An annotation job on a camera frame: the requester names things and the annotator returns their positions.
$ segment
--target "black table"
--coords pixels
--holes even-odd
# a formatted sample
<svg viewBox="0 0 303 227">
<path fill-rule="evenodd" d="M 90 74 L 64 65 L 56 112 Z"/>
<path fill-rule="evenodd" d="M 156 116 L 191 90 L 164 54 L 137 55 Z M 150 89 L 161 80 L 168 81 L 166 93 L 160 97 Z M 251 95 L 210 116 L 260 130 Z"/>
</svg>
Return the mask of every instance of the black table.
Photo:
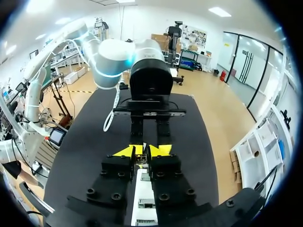
<svg viewBox="0 0 303 227">
<path fill-rule="evenodd" d="M 115 94 L 116 90 L 96 90 L 65 136 L 45 188 L 44 201 L 55 210 L 66 204 L 68 195 L 86 201 L 86 190 L 99 175 L 102 158 L 128 146 L 130 116 L 115 116 L 110 129 L 103 132 Z M 120 100 L 129 97 L 129 91 L 121 91 Z M 219 203 L 217 172 L 199 109 L 191 96 L 171 94 L 170 100 L 187 110 L 186 116 L 170 120 L 171 152 L 180 157 L 182 172 L 197 193 L 197 204 L 209 202 L 215 207 Z M 144 121 L 144 142 L 157 145 L 153 120 Z M 127 216 L 130 222 L 131 213 Z"/>
</svg>

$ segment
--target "ceiling light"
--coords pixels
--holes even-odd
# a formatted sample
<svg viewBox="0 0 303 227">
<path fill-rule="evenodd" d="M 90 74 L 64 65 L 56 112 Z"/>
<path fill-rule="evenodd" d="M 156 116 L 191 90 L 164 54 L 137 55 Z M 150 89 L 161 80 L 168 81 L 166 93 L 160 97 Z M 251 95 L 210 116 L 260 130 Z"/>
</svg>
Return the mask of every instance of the ceiling light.
<svg viewBox="0 0 303 227">
<path fill-rule="evenodd" d="M 134 2 L 135 0 L 116 0 L 119 3 Z"/>
<path fill-rule="evenodd" d="M 60 20 L 58 20 L 56 22 L 57 25 L 64 25 L 66 24 L 67 22 L 70 22 L 70 18 L 69 17 L 65 17 L 65 18 L 61 18 Z"/>
<path fill-rule="evenodd" d="M 212 13 L 214 13 L 214 14 L 217 14 L 220 17 L 231 17 L 231 15 L 228 12 L 224 11 L 220 7 L 213 7 L 213 8 L 210 8 L 208 10 L 211 11 Z"/>
<path fill-rule="evenodd" d="M 10 48 L 8 48 L 8 50 L 6 51 L 6 55 L 10 55 L 11 53 L 13 53 L 16 48 L 17 48 L 16 45 L 11 46 Z"/>
<path fill-rule="evenodd" d="M 38 37 L 36 38 L 36 40 L 37 40 L 37 39 L 41 39 L 41 38 L 43 38 L 44 36 L 46 36 L 46 34 L 43 34 L 43 35 L 38 36 Z"/>
<path fill-rule="evenodd" d="M 27 4 L 27 13 L 37 13 L 45 11 L 50 7 L 53 0 L 30 0 Z"/>
<path fill-rule="evenodd" d="M 261 49 L 266 49 L 265 48 L 265 46 L 262 44 L 262 43 L 259 43 L 258 41 L 256 41 L 256 40 L 252 40 L 252 42 L 255 44 L 255 45 L 257 45 L 258 47 L 260 47 Z"/>
</svg>

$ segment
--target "yellow tape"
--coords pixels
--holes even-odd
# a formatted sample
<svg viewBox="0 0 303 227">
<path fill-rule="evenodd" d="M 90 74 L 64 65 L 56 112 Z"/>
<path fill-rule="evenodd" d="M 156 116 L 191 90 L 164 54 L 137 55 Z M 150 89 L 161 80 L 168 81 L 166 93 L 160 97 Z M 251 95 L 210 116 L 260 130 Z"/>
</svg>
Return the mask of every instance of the yellow tape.
<svg viewBox="0 0 303 227">
<path fill-rule="evenodd" d="M 160 150 L 156 147 L 154 147 L 153 145 L 150 145 L 150 150 L 151 150 L 151 156 L 152 157 L 156 157 L 158 155 L 161 155 L 161 156 L 169 156 L 169 154 L 163 150 Z"/>
<path fill-rule="evenodd" d="M 121 151 L 119 151 L 118 153 L 115 153 L 113 156 L 126 156 L 126 157 L 132 157 L 132 153 L 133 153 L 133 147 L 129 146 Z"/>
<path fill-rule="evenodd" d="M 172 145 L 159 145 L 160 152 L 170 153 Z"/>
<path fill-rule="evenodd" d="M 130 147 L 135 147 L 135 155 L 143 154 L 143 145 L 130 145 Z"/>
</svg>

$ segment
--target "floor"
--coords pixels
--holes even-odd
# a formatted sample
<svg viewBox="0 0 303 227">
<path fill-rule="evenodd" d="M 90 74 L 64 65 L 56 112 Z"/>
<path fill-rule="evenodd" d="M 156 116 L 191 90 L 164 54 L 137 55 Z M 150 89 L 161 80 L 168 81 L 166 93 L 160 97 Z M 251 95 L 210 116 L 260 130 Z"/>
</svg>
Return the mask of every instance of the floor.
<svg viewBox="0 0 303 227">
<path fill-rule="evenodd" d="M 68 68 L 60 68 L 60 71 L 69 73 Z M 179 75 L 185 77 L 183 86 L 174 83 L 172 93 L 193 95 L 195 98 L 212 144 L 218 176 L 219 202 L 222 203 L 240 189 L 240 185 L 234 182 L 229 150 L 245 136 L 255 121 L 231 88 L 211 73 L 180 70 Z M 69 93 L 68 89 L 94 92 L 96 85 L 92 73 L 89 71 L 72 85 L 61 88 L 61 95 L 68 110 L 77 118 L 92 93 Z M 53 117 L 59 120 L 60 109 L 52 96 L 49 90 L 45 91 L 43 106 L 50 108 Z M 44 196 L 43 190 L 33 187 L 33 191 L 41 198 Z"/>
<path fill-rule="evenodd" d="M 236 95 L 241 99 L 241 101 L 248 106 L 252 97 L 254 96 L 256 90 L 247 85 L 241 83 L 238 79 L 233 76 L 230 76 L 228 79 L 228 85 L 236 93 Z M 257 113 L 259 109 L 259 104 L 265 102 L 266 96 L 258 91 L 252 105 L 250 106 L 250 111 Z"/>
</svg>

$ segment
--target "beige floor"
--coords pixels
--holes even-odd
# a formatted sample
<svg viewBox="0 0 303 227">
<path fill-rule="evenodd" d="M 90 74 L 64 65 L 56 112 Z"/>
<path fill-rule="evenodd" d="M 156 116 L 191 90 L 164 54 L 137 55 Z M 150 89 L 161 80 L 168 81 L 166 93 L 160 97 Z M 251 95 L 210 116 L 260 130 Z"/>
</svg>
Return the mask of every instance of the beige floor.
<svg viewBox="0 0 303 227">
<path fill-rule="evenodd" d="M 60 71 L 68 73 L 69 69 L 61 68 Z M 219 202 L 222 203 L 239 191 L 239 185 L 234 182 L 229 150 L 245 136 L 255 122 L 246 107 L 228 85 L 212 74 L 180 70 L 179 75 L 185 76 L 183 86 L 174 83 L 172 92 L 194 95 L 195 97 L 212 144 L 218 176 Z M 94 92 L 96 85 L 89 71 L 75 83 L 69 85 L 68 88 L 70 91 Z M 68 92 L 61 93 L 67 108 L 76 118 L 91 93 L 70 94 L 71 98 Z M 60 119 L 58 115 L 60 109 L 50 91 L 45 92 L 43 105 L 52 110 L 54 118 Z M 36 187 L 32 189 L 41 198 L 44 196 L 42 190 Z"/>
</svg>

